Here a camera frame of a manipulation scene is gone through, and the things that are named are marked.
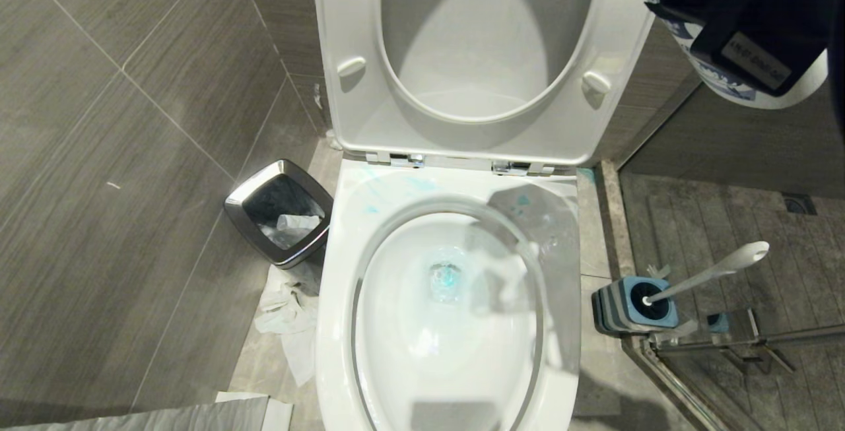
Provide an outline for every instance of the toilet bowl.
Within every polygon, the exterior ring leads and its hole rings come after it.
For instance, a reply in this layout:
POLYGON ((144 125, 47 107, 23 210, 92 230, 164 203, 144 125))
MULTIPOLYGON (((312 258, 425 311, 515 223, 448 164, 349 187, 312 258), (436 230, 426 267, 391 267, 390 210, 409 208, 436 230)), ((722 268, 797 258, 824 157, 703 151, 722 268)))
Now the toilet bowl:
POLYGON ((316 377, 329 431, 565 429, 574 166, 652 17, 639 0, 316 0, 344 148, 316 377))

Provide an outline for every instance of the toilet brush handle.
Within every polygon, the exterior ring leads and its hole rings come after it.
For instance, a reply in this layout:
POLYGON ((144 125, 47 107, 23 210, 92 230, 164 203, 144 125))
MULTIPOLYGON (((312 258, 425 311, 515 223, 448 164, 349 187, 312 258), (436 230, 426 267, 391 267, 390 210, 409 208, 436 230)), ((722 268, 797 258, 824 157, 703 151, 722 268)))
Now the toilet brush handle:
POLYGON ((667 290, 659 292, 654 296, 643 298, 642 301, 645 305, 649 306, 661 299, 670 298, 679 292, 684 292, 685 290, 700 286, 707 281, 712 281, 716 278, 723 277, 724 275, 732 275, 740 269, 745 269, 748 268, 748 266, 754 265, 754 263, 760 261, 763 257, 766 257, 768 253, 769 244, 767 242, 753 242, 752 244, 743 245, 733 253, 728 254, 728 256, 724 257, 724 259, 715 265, 705 269, 705 271, 701 271, 699 274, 694 275, 694 277, 681 281, 675 286, 669 287, 667 290))

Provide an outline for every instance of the trash can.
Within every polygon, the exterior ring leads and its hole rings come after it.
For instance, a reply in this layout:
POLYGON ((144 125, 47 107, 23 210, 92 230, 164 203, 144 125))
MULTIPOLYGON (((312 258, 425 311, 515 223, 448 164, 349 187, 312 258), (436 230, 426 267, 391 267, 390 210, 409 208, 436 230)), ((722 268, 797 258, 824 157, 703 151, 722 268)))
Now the trash can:
POLYGON ((328 191, 305 170, 292 161, 278 160, 239 185, 224 209, 257 251, 296 277, 315 274, 314 268, 299 271, 294 266, 315 253, 320 256, 329 236, 332 202, 328 191))

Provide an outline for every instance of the label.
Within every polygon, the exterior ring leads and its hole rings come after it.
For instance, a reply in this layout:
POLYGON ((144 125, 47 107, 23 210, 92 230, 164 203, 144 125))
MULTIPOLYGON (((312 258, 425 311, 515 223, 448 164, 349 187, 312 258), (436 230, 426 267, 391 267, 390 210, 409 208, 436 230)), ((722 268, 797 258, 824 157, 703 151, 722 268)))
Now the label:
POLYGON ((792 73, 789 67, 742 32, 733 34, 722 47, 722 55, 772 89, 780 88, 792 73))

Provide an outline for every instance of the toilet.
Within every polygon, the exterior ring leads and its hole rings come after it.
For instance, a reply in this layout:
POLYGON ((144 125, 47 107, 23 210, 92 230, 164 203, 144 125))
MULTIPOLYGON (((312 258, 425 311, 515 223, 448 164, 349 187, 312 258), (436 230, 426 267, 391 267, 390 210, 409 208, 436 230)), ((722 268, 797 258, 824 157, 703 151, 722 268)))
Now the toilet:
POLYGON ((344 148, 315 345, 329 431, 568 428, 578 197, 641 0, 315 0, 344 148))

